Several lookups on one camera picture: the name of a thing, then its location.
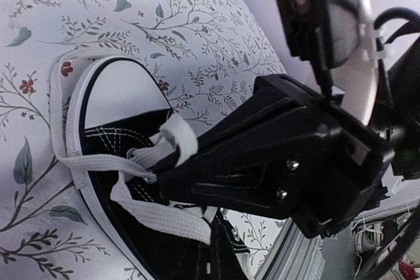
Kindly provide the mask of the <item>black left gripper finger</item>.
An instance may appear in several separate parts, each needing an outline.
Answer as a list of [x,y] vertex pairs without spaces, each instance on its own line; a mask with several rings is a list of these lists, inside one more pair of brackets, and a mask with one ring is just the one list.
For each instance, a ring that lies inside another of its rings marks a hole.
[[199,248],[196,279],[253,279],[250,250],[223,216],[211,223],[211,244]]

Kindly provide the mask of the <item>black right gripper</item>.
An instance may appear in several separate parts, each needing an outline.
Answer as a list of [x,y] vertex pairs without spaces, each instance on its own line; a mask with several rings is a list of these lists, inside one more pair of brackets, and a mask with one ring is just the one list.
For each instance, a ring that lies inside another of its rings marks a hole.
[[302,233],[329,237],[387,198],[393,149],[337,105],[286,75],[258,77],[253,96],[154,167],[158,175],[259,174],[263,215],[292,218]]

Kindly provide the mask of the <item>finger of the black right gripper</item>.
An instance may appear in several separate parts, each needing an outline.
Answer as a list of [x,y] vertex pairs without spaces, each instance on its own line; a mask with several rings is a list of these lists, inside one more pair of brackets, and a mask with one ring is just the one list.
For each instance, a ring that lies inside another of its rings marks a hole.
[[238,174],[210,174],[206,170],[176,168],[159,175],[161,196],[202,206],[214,206],[257,216],[293,216],[293,198],[282,187],[281,163],[242,169]]

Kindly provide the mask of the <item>black white canvas sneaker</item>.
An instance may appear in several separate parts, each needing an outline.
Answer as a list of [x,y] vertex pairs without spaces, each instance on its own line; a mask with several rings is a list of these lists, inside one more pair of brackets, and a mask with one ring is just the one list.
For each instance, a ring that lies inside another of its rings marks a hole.
[[177,148],[176,164],[185,162],[198,141],[144,65],[112,49],[63,54],[51,70],[49,123],[56,158],[141,277],[196,279],[211,223],[226,216],[161,196],[155,164]]

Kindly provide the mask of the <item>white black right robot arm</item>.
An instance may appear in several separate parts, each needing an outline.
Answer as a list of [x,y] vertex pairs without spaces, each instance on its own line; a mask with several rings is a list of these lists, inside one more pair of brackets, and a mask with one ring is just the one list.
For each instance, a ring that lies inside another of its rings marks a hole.
[[372,116],[363,122],[348,96],[286,75],[257,77],[253,95],[179,152],[154,167],[163,198],[292,218],[308,238],[328,237],[383,198],[381,179],[400,163],[406,135],[419,132],[419,43],[386,71],[378,65]]

